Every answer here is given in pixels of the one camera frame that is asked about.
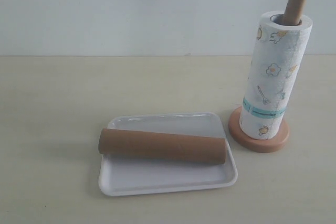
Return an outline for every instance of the paper towel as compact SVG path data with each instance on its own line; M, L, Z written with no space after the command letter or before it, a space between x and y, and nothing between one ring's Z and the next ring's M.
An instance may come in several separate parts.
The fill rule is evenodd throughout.
M259 140L278 133L312 27L305 15L298 26L278 25L282 14L261 16L240 114L242 131Z

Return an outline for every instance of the empty paper towel roll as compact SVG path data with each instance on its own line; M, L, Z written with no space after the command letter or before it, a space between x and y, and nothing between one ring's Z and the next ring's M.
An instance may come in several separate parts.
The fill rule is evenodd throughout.
M278 23L283 12L261 16L239 125L248 136L266 140L279 130L309 39L312 20Z

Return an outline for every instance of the wooden holder base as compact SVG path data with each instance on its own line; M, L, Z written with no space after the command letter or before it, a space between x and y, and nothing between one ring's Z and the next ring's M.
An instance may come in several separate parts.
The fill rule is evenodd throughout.
M284 120L282 120L279 132L275 135L275 137L268 140L257 140L249 137L241 130L239 125L240 112L241 107L235 109L232 112L228 123L231 136L240 145L251 151L262 153L276 152L284 147L289 136L289 127Z

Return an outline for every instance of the blue label band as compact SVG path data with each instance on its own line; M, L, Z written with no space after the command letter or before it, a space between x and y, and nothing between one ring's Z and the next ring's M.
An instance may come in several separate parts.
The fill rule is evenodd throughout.
M286 110L286 108L282 110L262 110L256 107L253 107L244 97L243 99L243 107L244 109L249 112L250 114L258 117L258 118L264 118L264 119L272 119L272 118L278 118L282 116Z

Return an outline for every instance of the white plastic tray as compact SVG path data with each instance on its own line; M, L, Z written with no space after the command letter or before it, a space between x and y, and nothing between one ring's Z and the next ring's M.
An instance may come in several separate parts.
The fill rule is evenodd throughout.
M108 128L186 135L224 137L227 156L223 165L103 155L99 188L109 196L168 193L227 187L238 176L221 119L214 113L181 113L123 116Z

